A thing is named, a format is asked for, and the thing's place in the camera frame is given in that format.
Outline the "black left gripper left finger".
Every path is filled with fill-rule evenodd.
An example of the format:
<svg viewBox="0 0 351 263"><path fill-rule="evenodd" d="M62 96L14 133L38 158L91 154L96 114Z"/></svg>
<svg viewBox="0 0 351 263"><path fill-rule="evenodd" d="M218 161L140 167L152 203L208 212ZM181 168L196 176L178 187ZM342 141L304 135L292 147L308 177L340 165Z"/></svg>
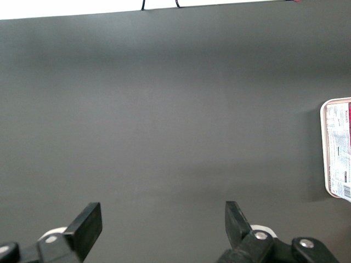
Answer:
<svg viewBox="0 0 351 263"><path fill-rule="evenodd" d="M64 232L37 242L39 262L84 262L101 232L101 205L89 203Z"/></svg>

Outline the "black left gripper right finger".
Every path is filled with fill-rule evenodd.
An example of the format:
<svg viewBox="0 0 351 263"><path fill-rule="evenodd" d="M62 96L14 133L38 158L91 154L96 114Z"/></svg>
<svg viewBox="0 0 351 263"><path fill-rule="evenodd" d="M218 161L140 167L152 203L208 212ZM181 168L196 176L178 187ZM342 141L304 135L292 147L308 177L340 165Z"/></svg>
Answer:
<svg viewBox="0 0 351 263"><path fill-rule="evenodd" d="M225 204L225 231L231 245L218 262L267 262L274 245L272 235L254 230L235 201Z"/></svg>

